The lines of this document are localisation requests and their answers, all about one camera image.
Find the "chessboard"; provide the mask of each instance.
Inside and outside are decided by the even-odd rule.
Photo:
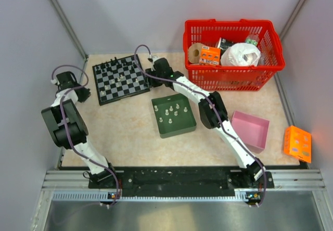
[[[93,72],[99,105],[150,91],[146,77],[134,63],[134,55],[95,65]]]

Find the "white wall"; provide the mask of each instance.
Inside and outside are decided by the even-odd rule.
[[[280,73],[297,125],[312,133],[312,166],[333,199],[333,0],[309,0],[284,39]]]
[[[298,0],[58,0],[85,51],[182,51],[187,19],[269,19],[280,32]]]
[[[51,71],[83,60],[48,0],[0,0],[0,14],[0,229],[21,231],[59,154],[41,116]]]

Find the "wire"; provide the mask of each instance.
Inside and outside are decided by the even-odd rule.
[[[222,124],[222,119],[219,115],[219,113],[217,112],[216,108],[215,108],[215,105],[213,104],[213,102],[202,92],[199,92],[199,91],[195,91],[195,90],[192,90],[189,86],[187,86],[186,84],[183,84],[181,82],[178,82],[178,81],[174,81],[174,80],[170,80],[170,79],[164,79],[164,78],[159,78],[157,76],[153,76],[153,75],[150,75],[148,73],[146,73],[139,65],[138,65],[138,61],[137,61],[137,58],[136,58],[136,53],[137,53],[137,50],[140,48],[140,47],[145,47],[147,48],[148,52],[149,52],[149,55],[151,56],[151,52],[150,52],[150,49],[147,45],[139,45],[137,46],[137,48],[135,49],[134,51],[134,62],[135,62],[135,65],[138,67],[138,69],[147,77],[150,77],[152,79],[156,79],[156,80],[160,80],[160,81],[166,81],[166,82],[171,82],[171,83],[175,83],[175,84],[179,84],[187,89],[190,89],[191,91],[193,91],[194,93],[197,93],[197,94],[200,94],[202,95],[206,100],[207,102],[210,104],[210,106],[212,107],[213,111],[215,112],[216,116],[217,116],[217,119],[219,120],[219,123],[220,123],[220,126],[223,130],[223,132],[228,135],[229,137],[231,137],[232,139],[234,139],[241,147],[242,149],[251,157],[253,158],[257,163],[258,165],[260,166],[260,169],[262,170],[263,172],[263,176],[264,176],[264,190],[262,192],[262,197],[261,197],[261,200],[260,202],[258,203],[257,207],[260,207],[262,205],[262,202],[265,198],[265,195],[266,195],[266,189],[267,189],[267,176],[266,176],[266,173],[265,173],[265,170],[264,170],[264,166],[261,164],[261,162],[250,152],[248,151],[247,148],[244,147],[244,145],[235,137],[233,136],[232,134],[226,132],[223,124]]]
[[[77,86],[77,87],[70,88],[68,91],[66,91],[66,92],[63,94],[63,96],[62,96],[61,99],[60,99],[60,112],[61,112],[61,116],[62,116],[62,119],[63,119],[63,123],[64,123],[64,126],[65,126],[65,131],[66,131],[66,135],[67,135],[68,143],[69,143],[70,147],[72,148],[72,150],[73,150],[77,155],[79,155],[80,157],[82,157],[82,158],[88,160],[89,162],[91,162],[91,163],[93,163],[93,164],[95,164],[95,165],[97,165],[97,166],[100,166],[101,168],[105,169],[106,171],[108,171],[108,172],[113,176],[114,180],[116,181],[116,198],[117,198],[117,197],[119,197],[119,182],[118,182],[118,179],[117,179],[116,175],[115,175],[114,172],[113,172],[112,170],[110,170],[108,167],[106,167],[106,166],[104,166],[104,165],[102,165],[102,164],[100,164],[100,163],[98,163],[98,162],[95,162],[94,160],[90,159],[89,157],[87,157],[87,156],[85,156],[85,155],[79,153],[79,152],[75,149],[74,144],[73,144],[73,141],[72,141],[72,138],[71,138],[71,135],[70,135],[70,133],[69,133],[68,124],[67,124],[67,121],[66,121],[65,111],[64,111],[64,109],[63,109],[63,100],[65,99],[65,96],[66,96],[68,93],[70,93],[71,91],[75,90],[75,89],[80,89],[80,88],[84,88],[84,87],[86,87],[87,84],[89,83],[89,77],[88,77],[87,73],[85,73],[84,70],[82,70],[81,68],[79,68],[79,67],[77,67],[77,66],[72,66],[72,65],[61,65],[61,66],[56,67],[56,68],[53,70],[52,75],[51,75],[52,80],[54,79],[54,73],[56,72],[56,70],[58,70],[58,69],[61,68],[61,67],[73,67],[73,68],[76,68],[76,69],[80,70],[80,71],[85,75],[85,77],[86,77],[86,79],[87,79],[87,81],[86,81],[86,83],[85,83],[84,85],[79,85],[79,86]]]

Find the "tape roll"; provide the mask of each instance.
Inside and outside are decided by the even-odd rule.
[[[188,61],[190,63],[199,63],[201,48],[204,45],[201,43],[194,43],[188,49]]]

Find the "metal frame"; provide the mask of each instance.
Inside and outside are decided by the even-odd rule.
[[[55,8],[63,26],[71,37],[74,45],[81,56],[87,59],[79,39],[71,27],[66,15],[62,11],[57,0],[50,0]],[[283,40],[295,18],[304,6],[307,0],[299,0],[294,11],[285,24],[280,39]],[[293,112],[288,104],[286,92],[283,88],[279,75],[274,76],[280,99],[284,107],[288,124],[295,125]],[[61,156],[57,163],[58,169],[61,162]],[[269,170],[275,183],[275,188],[268,191],[312,191],[313,197],[318,208],[320,218],[325,230],[333,230],[333,214],[330,199],[320,173],[320,170]],[[41,190],[36,214],[33,218],[31,230],[44,230],[52,200],[108,200],[107,194],[114,192],[115,189],[96,190],[88,188],[88,179],[82,177],[83,171],[48,171],[45,176],[44,184]],[[253,189],[236,189],[234,197],[205,197],[205,198],[156,198],[156,197],[122,197],[120,201],[244,201],[244,193]]]
[[[56,11],[57,15],[59,16],[59,19],[63,25],[63,27],[65,28],[65,30],[67,31],[69,37],[71,38],[74,46],[77,48],[77,50],[79,51],[80,55],[82,56],[83,59],[87,59],[88,55],[85,52],[83,46],[81,45],[78,37],[76,36],[76,33],[74,32],[71,24],[69,23],[65,13],[63,12],[58,0],[49,0],[54,8],[54,10]]]
[[[320,170],[269,170],[275,188],[267,191],[312,191],[325,230],[333,230],[332,211]],[[112,201],[107,198],[115,189],[89,189],[88,179],[78,171],[47,171],[31,230],[44,230],[52,201]],[[246,192],[253,189],[235,189],[235,196],[226,197],[121,197],[119,201],[143,202],[244,202]]]

